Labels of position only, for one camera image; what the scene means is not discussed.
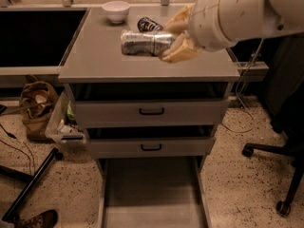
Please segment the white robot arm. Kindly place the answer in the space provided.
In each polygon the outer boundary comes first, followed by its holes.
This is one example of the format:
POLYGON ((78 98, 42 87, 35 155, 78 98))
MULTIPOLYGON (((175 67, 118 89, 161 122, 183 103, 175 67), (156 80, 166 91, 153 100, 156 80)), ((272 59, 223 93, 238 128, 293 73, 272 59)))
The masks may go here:
POLYGON ((303 32, 304 0, 197 0, 179 10, 164 30, 177 39, 160 59, 177 63, 203 50, 303 32))

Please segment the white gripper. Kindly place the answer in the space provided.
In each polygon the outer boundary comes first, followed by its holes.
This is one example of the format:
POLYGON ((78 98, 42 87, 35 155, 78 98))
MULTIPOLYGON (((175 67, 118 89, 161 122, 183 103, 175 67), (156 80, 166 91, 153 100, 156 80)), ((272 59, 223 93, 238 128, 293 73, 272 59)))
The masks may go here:
POLYGON ((167 21, 164 30, 180 35, 160 59, 173 64, 198 57, 201 49, 214 52, 235 46, 237 43, 231 41, 221 28, 219 3, 220 0, 197 0, 167 21), (187 28, 190 35, 183 32, 187 28))

